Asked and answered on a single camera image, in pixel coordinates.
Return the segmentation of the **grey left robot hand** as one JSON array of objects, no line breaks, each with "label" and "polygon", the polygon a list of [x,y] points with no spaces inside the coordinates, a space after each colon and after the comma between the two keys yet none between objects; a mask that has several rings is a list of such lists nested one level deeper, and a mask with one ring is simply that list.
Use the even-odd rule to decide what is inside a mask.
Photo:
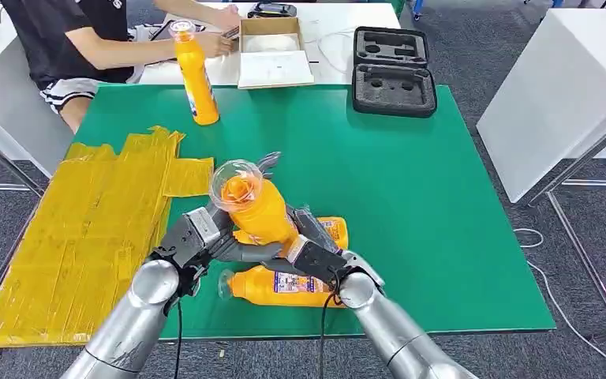
[{"label": "grey left robot hand", "polygon": [[233,237],[233,228],[229,213],[210,201],[203,207],[181,214],[145,260],[168,261],[182,270],[206,267],[214,259],[261,262],[282,250],[280,247],[258,251],[240,247]]}]

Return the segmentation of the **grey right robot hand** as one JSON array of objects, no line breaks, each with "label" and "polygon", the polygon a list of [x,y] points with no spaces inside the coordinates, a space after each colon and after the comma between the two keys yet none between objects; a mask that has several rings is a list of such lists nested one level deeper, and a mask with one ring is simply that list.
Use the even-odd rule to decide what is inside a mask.
[{"label": "grey right robot hand", "polygon": [[261,264],[274,272],[315,277],[333,287],[335,273],[346,263],[341,257],[342,249],[308,207],[287,205],[286,211],[294,222],[297,235],[284,245],[281,257]]}]

